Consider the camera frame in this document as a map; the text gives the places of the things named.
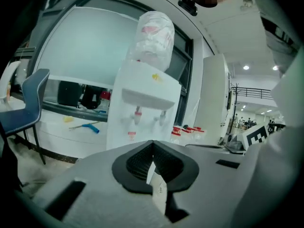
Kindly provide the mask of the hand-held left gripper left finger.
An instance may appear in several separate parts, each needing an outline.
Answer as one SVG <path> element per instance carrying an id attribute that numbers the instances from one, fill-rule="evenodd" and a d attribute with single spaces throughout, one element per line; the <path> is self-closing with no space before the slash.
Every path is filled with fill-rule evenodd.
<path id="1" fill-rule="evenodd" d="M 139 143 L 92 154 L 49 180 L 35 194 L 33 202 L 47 210 L 73 181 L 84 189 L 64 215 L 65 224 L 169 224 L 151 195 L 130 193 L 112 174 L 114 160 Z"/>

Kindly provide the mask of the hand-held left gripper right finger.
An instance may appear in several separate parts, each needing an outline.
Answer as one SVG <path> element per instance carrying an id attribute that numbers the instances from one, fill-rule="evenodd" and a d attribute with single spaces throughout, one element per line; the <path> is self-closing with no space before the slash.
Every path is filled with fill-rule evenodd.
<path id="1" fill-rule="evenodd" d="M 179 224 L 227 224 L 244 192 L 241 183 L 244 156 L 197 146 L 171 145 L 194 159 L 199 173 L 185 191 L 172 194 Z"/>

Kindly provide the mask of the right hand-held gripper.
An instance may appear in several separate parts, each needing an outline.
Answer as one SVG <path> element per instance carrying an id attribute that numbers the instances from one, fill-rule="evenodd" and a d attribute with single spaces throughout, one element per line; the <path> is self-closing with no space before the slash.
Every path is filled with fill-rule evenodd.
<path id="1" fill-rule="evenodd" d="M 264 124 L 255 125 L 233 136 L 225 147 L 231 153 L 245 154 L 251 145 L 264 142 L 268 136 L 269 133 Z"/>

